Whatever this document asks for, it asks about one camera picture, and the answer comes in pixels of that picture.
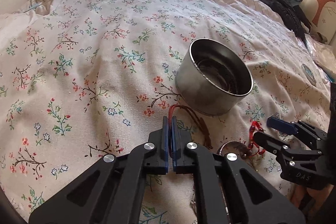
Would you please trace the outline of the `right human hand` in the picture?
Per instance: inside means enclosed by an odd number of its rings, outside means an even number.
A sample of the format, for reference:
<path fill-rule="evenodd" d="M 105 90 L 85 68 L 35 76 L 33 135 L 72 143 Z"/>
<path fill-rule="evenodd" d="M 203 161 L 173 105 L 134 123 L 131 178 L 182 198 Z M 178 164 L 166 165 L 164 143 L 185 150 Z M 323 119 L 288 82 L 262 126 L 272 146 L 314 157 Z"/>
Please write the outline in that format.
<path fill-rule="evenodd" d="M 329 194 L 333 190 L 333 187 L 333 185 L 329 184 L 323 188 L 323 190 L 314 190 L 301 185 L 296 185 L 290 201 L 294 206 L 299 207 L 300 205 L 304 204 L 303 200 L 307 198 L 305 201 L 307 205 L 304 205 L 303 207 L 308 207 L 306 210 L 307 215 L 312 217 L 324 204 Z"/>

